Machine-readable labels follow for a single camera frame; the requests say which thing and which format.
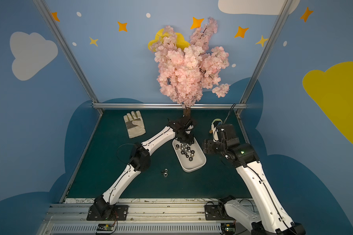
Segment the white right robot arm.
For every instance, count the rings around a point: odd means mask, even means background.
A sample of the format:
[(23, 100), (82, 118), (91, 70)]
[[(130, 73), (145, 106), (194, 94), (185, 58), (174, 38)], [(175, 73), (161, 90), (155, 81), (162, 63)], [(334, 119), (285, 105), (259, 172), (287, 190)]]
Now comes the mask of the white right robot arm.
[(124, 171), (112, 186), (94, 199), (88, 210), (86, 220), (105, 221), (116, 217), (114, 207), (129, 184), (151, 165), (151, 155), (165, 143), (176, 139), (181, 143), (192, 145), (195, 142), (191, 133), (196, 121), (190, 116), (169, 121), (168, 124), (152, 138), (142, 143), (135, 143), (130, 153), (129, 162)]

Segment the heap of nuts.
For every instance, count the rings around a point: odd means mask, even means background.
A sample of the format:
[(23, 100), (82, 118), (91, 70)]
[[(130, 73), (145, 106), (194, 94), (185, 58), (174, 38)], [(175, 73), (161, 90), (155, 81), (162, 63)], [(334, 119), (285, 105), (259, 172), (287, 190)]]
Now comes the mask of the heap of nuts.
[(191, 145), (185, 143), (177, 143), (174, 145), (176, 155), (180, 158), (186, 158), (188, 161), (192, 162), (195, 157), (195, 150), (192, 149)]

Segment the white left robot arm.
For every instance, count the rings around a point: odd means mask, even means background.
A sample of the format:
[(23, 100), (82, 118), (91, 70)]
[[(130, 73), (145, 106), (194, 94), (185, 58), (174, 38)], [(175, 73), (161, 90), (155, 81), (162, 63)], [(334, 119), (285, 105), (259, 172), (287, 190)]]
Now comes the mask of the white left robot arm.
[(233, 218), (253, 235), (304, 235), (302, 224), (294, 222), (277, 199), (260, 159), (250, 144), (241, 144), (231, 124), (214, 120), (212, 139), (203, 143), (204, 154), (219, 154), (227, 159), (245, 182), (258, 212), (253, 212), (233, 196), (221, 198), (219, 211)]

